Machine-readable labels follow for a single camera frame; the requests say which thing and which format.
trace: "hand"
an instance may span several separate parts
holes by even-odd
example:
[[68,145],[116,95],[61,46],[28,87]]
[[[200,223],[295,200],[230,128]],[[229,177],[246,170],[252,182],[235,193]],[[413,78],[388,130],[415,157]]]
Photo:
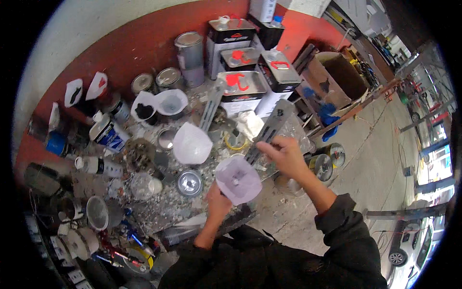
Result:
[[216,221],[219,224],[223,221],[226,214],[232,207],[231,201],[221,194],[216,182],[213,182],[207,193],[208,202],[208,219]]
[[300,182],[306,177],[306,174],[310,173],[300,147],[293,137],[277,135],[274,137],[272,144],[259,141],[256,146],[262,153],[267,155],[270,161],[276,163],[281,173],[297,182]]

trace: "metal ruler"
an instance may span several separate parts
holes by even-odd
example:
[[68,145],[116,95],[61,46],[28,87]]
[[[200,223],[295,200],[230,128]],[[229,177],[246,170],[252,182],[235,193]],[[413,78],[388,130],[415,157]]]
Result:
[[275,108],[273,109],[273,112],[266,120],[265,125],[260,130],[258,136],[255,138],[254,145],[245,155],[245,160],[249,164],[253,165],[260,157],[260,150],[257,149],[255,144],[259,141],[271,143],[273,138],[276,136],[276,133],[282,128],[282,126],[294,112],[295,105],[292,102],[286,99],[278,100]]
[[225,83],[222,80],[216,80],[215,86],[212,88],[212,95],[207,101],[205,106],[204,114],[202,115],[201,123],[199,128],[205,132],[208,132],[210,124],[212,123],[215,112],[221,102],[221,98],[225,93]]

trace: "red wall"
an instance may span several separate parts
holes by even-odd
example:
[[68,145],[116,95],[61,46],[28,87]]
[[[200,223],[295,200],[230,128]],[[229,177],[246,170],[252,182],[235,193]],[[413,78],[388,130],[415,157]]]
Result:
[[[329,22],[301,12],[287,10],[282,24],[286,30],[278,44],[278,50],[283,51],[291,62],[295,60],[299,51],[309,39],[322,40],[324,43],[337,48],[343,35]],[[348,40],[343,40],[342,46],[349,46]]]
[[[130,21],[76,57],[45,92],[35,114],[48,120],[52,102],[62,104],[66,83],[82,78],[84,88],[87,88],[96,71],[105,72],[111,87],[120,90],[127,100],[133,100],[130,85],[134,77],[150,72],[151,67],[158,72],[167,67],[178,67],[173,42],[179,34],[197,31],[206,36],[207,21],[230,14],[245,18],[248,7],[249,0],[196,1],[165,8]],[[343,37],[324,19],[287,10],[281,5],[277,5],[275,15],[284,15],[283,25],[286,30],[278,49],[284,51],[290,61],[295,59],[307,39],[322,39],[337,46]],[[74,108],[65,111],[77,119],[84,119]],[[16,158],[15,179],[19,184],[23,183],[23,172],[30,162],[41,164],[65,161],[48,153],[42,143],[24,133]]]

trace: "white car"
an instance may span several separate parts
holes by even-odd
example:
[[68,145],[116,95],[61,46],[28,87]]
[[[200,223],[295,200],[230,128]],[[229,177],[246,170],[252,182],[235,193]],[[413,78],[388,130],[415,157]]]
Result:
[[411,288],[417,280],[430,251],[432,237],[433,224],[429,218],[424,218],[418,227],[415,223],[398,221],[388,259],[395,266],[394,279],[405,281],[407,278],[406,288]]

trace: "black jacket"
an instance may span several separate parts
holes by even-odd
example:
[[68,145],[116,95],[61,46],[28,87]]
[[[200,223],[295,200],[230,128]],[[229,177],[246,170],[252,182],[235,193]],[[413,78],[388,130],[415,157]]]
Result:
[[159,288],[387,288],[374,239],[349,194],[315,217],[329,250],[323,257],[277,242],[218,259],[188,244]]

